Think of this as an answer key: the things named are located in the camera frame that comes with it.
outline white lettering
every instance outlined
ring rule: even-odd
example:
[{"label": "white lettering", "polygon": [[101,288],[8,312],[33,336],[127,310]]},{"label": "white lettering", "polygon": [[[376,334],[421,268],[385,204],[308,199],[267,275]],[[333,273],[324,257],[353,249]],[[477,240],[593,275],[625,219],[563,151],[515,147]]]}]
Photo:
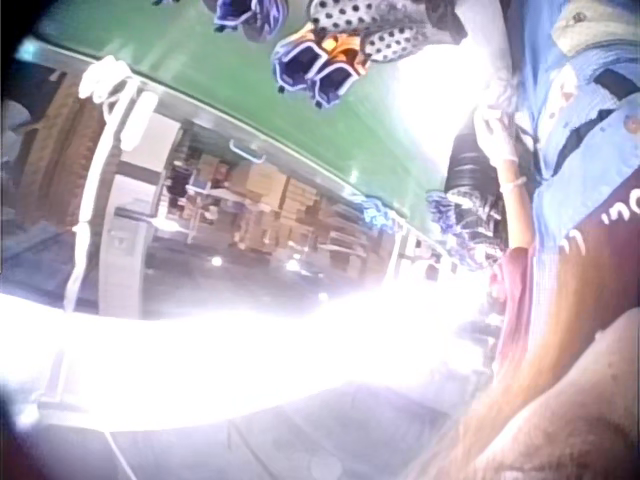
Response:
[{"label": "white lettering", "polygon": [[640,200],[640,188],[634,188],[629,194],[629,206],[631,207],[631,210],[640,215],[640,205],[638,205],[638,200]]},{"label": "white lettering", "polygon": [[625,222],[629,220],[631,216],[631,212],[629,211],[629,207],[627,207],[624,203],[618,202],[613,207],[609,209],[609,215],[611,215],[611,220],[617,220],[618,216],[622,214]]},{"label": "white lettering", "polygon": [[584,256],[587,253],[587,249],[584,245],[582,234],[579,231],[573,229],[569,232],[569,236],[575,238],[576,242],[578,243],[578,247],[580,247],[580,253],[582,253],[582,256]]},{"label": "white lettering", "polygon": [[569,242],[567,241],[566,238],[564,240],[562,240],[562,242],[560,243],[560,246],[562,248],[564,248],[564,253],[566,253],[568,255],[569,254]]}]

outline cable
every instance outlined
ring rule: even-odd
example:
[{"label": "cable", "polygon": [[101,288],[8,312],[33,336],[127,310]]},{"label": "cable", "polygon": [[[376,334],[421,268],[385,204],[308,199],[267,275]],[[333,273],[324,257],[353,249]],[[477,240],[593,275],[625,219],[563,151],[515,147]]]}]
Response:
[{"label": "cable", "polygon": [[[116,76],[115,80],[121,81],[121,72],[118,73],[119,75]],[[82,192],[78,224],[74,227],[74,231],[76,233],[74,267],[71,272],[71,276],[69,277],[69,281],[67,282],[67,288],[65,289],[64,294],[64,310],[66,312],[72,312],[75,309],[78,293],[87,267],[87,255],[89,252],[89,245],[91,243],[91,227],[89,222],[93,216],[102,170],[109,157],[111,147],[113,146],[113,140],[118,125],[120,125],[129,103],[138,91],[139,83],[139,80],[135,78],[128,78],[122,93],[117,94],[117,102],[113,111],[108,116],[107,124],[100,136],[98,146],[96,147],[96,151],[91,160],[89,173],[87,174],[87,181]],[[97,93],[94,93],[94,101],[96,99],[101,100],[105,95],[105,91],[106,88],[102,84],[96,87]],[[109,104],[112,100],[105,98],[103,101],[106,104]]]},{"label": "cable", "polygon": [[111,447],[111,450],[113,451],[113,454],[118,459],[118,462],[120,462],[120,466],[122,467],[122,469],[127,474],[127,477],[129,477],[129,480],[138,480],[138,477],[136,477],[135,473],[133,473],[133,470],[131,470],[131,467],[129,466],[129,464],[125,460],[124,455],[122,455],[122,452],[120,451],[120,449],[116,445],[116,442],[113,441],[113,437],[111,436],[111,432],[105,431],[104,432],[104,436],[107,438],[107,442],[109,442],[109,446]]}]

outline blue shirt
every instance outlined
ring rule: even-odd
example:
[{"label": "blue shirt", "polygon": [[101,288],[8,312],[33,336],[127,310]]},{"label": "blue shirt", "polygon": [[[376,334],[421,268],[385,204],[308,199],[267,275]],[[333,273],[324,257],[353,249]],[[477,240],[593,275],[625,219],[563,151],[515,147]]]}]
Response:
[{"label": "blue shirt", "polygon": [[[512,2],[508,30],[522,80],[521,108],[536,133],[553,115],[537,151],[530,346],[544,332],[555,294],[560,242],[640,167],[640,136],[625,128],[629,116],[640,117],[638,21],[634,0]],[[575,96],[545,118],[554,75],[567,65],[577,80]]]}]

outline white glove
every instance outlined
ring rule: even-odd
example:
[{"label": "white glove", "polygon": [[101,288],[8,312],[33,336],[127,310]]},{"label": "white glove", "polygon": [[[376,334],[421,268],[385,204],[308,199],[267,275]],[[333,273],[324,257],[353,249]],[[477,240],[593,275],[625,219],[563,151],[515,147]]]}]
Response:
[{"label": "white glove", "polygon": [[489,157],[491,165],[498,167],[502,162],[518,162],[514,143],[515,132],[511,132],[506,115],[500,110],[479,107],[473,123],[476,129],[478,145]]}]

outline white cord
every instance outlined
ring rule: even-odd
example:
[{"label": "white cord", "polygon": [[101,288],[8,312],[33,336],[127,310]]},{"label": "white cord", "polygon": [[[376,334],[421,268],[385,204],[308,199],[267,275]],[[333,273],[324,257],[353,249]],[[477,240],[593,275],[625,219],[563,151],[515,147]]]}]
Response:
[{"label": "white cord", "polygon": [[116,129],[124,117],[129,102],[131,102],[138,91],[138,85],[139,81],[137,79],[130,78],[127,80],[122,93],[118,94],[118,100],[113,111],[108,116],[107,124],[104,127],[100,140],[98,141],[96,151],[91,159],[89,173],[87,174],[87,181],[85,182],[84,190],[82,192],[82,200],[80,201],[78,225],[74,228],[76,233],[75,261],[73,271],[71,272],[71,277],[67,282],[64,294],[64,310],[66,312],[72,312],[75,309],[78,293],[85,274],[87,255],[89,252],[89,245],[91,243],[91,228],[89,226],[89,222],[93,217],[93,210],[102,170],[107,162],[107,158],[109,157],[111,147],[113,146]]},{"label": "white cord", "polygon": [[500,191],[505,194],[505,193],[509,193],[511,190],[513,190],[516,187],[519,187],[520,185],[524,185],[527,182],[527,179],[525,177],[520,177],[519,179],[510,182],[510,183],[505,183],[504,185],[502,185],[500,187]]},{"label": "white cord", "polygon": [[120,449],[116,445],[116,442],[113,441],[113,437],[111,436],[111,432],[105,431],[104,432],[104,436],[107,438],[107,442],[109,442],[109,446],[111,447],[111,450],[113,451],[113,454],[118,459],[118,462],[120,462],[120,466],[122,467],[122,469],[125,471],[125,473],[129,477],[129,480],[138,480],[138,478],[136,477],[135,473],[133,473],[133,470],[131,470],[131,467],[129,466],[129,464],[125,460],[124,455],[122,455],[122,452],[120,451]]}]

